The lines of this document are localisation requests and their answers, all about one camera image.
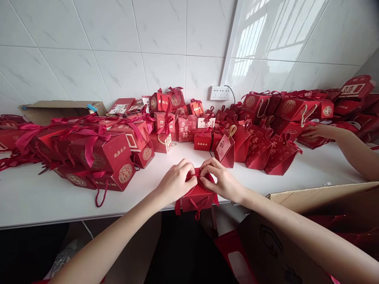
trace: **white wall tile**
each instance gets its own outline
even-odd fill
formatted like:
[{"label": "white wall tile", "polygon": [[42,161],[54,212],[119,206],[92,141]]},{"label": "white wall tile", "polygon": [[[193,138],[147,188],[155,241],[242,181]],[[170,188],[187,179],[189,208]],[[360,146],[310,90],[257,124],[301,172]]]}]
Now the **white wall tile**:
[{"label": "white wall tile", "polygon": [[94,50],[141,52],[131,0],[75,0]]},{"label": "white wall tile", "polygon": [[262,59],[284,0],[245,0],[232,57]]},{"label": "white wall tile", "polygon": [[68,99],[36,47],[0,46],[0,71],[28,103]]},{"label": "white wall tile", "polygon": [[375,1],[330,1],[299,61],[362,65],[379,47]]},{"label": "white wall tile", "polygon": [[43,56],[73,101],[102,101],[112,106],[94,54],[90,50],[41,49]]},{"label": "white wall tile", "polygon": [[2,73],[0,73],[0,100],[0,114],[23,115],[18,109],[18,106],[28,103],[20,96]]},{"label": "white wall tile", "polygon": [[159,88],[164,92],[168,91],[170,86],[184,88],[186,68],[184,55],[142,53],[142,59],[150,95]]},{"label": "white wall tile", "polygon": [[10,0],[39,47],[90,49],[72,0]]},{"label": "white wall tile", "polygon": [[141,53],[94,51],[113,101],[149,95]]},{"label": "white wall tile", "polygon": [[359,66],[297,62],[283,91],[340,88]]},{"label": "white wall tile", "polygon": [[296,61],[329,0],[286,0],[265,58]]},{"label": "white wall tile", "polygon": [[223,58],[187,56],[186,57],[186,102],[190,99],[200,99],[204,109],[211,105],[216,107],[217,101],[210,101],[211,86],[220,83]]},{"label": "white wall tile", "polygon": [[235,0],[188,0],[187,55],[224,57]]},{"label": "white wall tile", "polygon": [[142,52],[185,54],[186,0],[134,0]]},{"label": "white wall tile", "polygon": [[0,0],[0,45],[36,46],[8,0]]},{"label": "white wall tile", "polygon": [[263,60],[253,91],[282,91],[294,65],[295,62]]}]

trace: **hand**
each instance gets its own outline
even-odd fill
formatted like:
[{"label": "hand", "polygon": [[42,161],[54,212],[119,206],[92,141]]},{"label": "hand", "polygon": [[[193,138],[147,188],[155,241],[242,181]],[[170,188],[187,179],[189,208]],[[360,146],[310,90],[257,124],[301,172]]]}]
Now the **hand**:
[{"label": "hand", "polygon": [[[240,184],[219,161],[215,158],[208,159],[201,165],[200,169],[200,180],[206,188],[228,200],[239,204],[242,202],[246,191],[249,189]],[[217,178],[217,183],[214,184],[204,178],[206,173],[213,174]]]},{"label": "hand", "polygon": [[329,126],[329,125],[324,125],[324,124],[319,124],[317,126],[308,126],[307,130],[309,129],[314,130],[314,131],[303,134],[302,136],[304,137],[308,136],[309,138],[324,137],[328,139],[337,140],[341,137],[345,137],[352,133],[351,131],[344,128],[339,128],[339,127]]},{"label": "hand", "polygon": [[173,165],[165,174],[157,188],[153,191],[158,194],[161,206],[177,201],[185,195],[192,187],[197,185],[197,177],[193,176],[186,182],[187,174],[195,174],[193,164],[187,159],[183,159],[179,164]]}]

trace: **person's right hand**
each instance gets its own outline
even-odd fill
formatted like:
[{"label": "person's right hand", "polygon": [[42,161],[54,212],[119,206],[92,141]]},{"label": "person's right hand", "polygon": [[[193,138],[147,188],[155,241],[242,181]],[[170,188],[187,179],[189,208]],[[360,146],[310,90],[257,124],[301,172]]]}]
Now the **person's right hand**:
[{"label": "person's right hand", "polygon": [[[206,188],[225,199],[239,204],[242,202],[246,191],[249,189],[240,184],[219,161],[215,158],[208,159],[201,165],[200,169],[200,180]],[[206,179],[204,177],[206,173],[213,174],[217,178],[217,183]]]}]

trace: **cardboard box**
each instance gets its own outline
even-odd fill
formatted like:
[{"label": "cardboard box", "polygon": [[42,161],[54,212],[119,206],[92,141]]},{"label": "cardboard box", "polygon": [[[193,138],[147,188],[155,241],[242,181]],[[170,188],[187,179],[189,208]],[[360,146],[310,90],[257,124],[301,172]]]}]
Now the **cardboard box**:
[{"label": "cardboard box", "polygon": [[107,113],[103,102],[94,101],[39,101],[31,105],[21,105],[19,109],[31,122],[39,125],[49,125],[53,118],[93,114],[94,109],[97,109],[99,116]]}]

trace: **power cord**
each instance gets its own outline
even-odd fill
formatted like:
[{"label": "power cord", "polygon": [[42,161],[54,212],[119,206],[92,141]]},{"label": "power cord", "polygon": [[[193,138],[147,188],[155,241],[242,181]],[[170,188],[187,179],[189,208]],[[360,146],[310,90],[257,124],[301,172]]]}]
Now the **power cord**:
[{"label": "power cord", "polygon": [[234,104],[236,104],[236,97],[234,96],[234,93],[233,93],[233,90],[231,87],[229,87],[228,85],[224,85],[225,87],[228,87],[231,91],[232,91],[232,94],[233,94],[233,98],[234,98]]}]

